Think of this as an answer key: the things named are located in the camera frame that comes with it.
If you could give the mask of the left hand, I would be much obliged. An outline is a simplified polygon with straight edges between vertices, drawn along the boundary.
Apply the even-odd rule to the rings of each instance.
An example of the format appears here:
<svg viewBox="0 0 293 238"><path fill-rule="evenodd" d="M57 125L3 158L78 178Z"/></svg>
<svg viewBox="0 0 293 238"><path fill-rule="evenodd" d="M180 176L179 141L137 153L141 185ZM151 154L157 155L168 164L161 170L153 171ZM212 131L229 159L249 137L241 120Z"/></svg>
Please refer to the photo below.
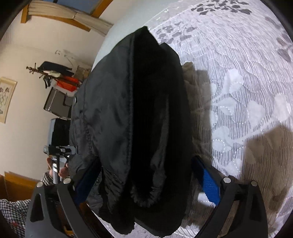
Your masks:
<svg viewBox="0 0 293 238"><path fill-rule="evenodd" d="M52 158L48 157L48 158L46 159L46 161L47 161L48 167L49 167L49 169L50 169L50 170L49 170L49 175L50 175L50 177L52 178L52 177L53 177L53 170L52 170L53 161L52 161ZM59 170L59 176L60 176L62 179L64 179L64 178L66 178L66 177L69 176L69 172L68 172L68 163L65 163L65 165L64 165L62 168L60 168L60 170Z"/></svg>

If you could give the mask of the checkered sleeve left forearm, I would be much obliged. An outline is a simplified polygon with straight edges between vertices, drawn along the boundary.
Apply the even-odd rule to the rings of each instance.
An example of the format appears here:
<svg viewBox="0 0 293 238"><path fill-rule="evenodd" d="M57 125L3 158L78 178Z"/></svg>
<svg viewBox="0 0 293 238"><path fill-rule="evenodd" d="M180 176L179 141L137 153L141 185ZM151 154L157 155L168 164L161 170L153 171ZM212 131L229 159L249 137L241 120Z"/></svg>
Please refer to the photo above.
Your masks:
<svg viewBox="0 0 293 238"><path fill-rule="evenodd" d="M27 211L37 182L13 172L1 175L1 220L10 229L1 237L25 237Z"/></svg>

